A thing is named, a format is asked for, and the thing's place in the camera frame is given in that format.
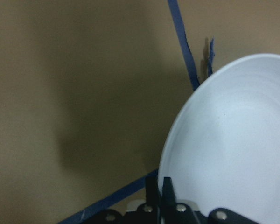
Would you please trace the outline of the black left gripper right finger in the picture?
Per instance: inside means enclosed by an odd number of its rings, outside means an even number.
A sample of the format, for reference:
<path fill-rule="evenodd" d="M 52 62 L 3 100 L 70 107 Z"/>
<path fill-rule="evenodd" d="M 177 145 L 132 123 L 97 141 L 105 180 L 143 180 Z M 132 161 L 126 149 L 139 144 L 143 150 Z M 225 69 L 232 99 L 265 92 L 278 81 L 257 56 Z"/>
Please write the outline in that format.
<path fill-rule="evenodd" d="M 170 177 L 164 177 L 162 186 L 162 204 L 163 205 L 174 205 L 176 204 L 176 196 Z"/>

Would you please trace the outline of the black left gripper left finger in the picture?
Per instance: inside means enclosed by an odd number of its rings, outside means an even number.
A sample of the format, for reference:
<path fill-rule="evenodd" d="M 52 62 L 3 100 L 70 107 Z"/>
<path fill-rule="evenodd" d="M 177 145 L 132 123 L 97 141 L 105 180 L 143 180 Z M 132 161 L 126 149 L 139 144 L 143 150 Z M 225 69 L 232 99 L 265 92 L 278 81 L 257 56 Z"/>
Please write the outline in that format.
<path fill-rule="evenodd" d="M 145 189 L 146 189 L 146 204 L 159 205 L 160 193 L 159 193 L 157 178 L 153 176 L 146 177 Z"/>

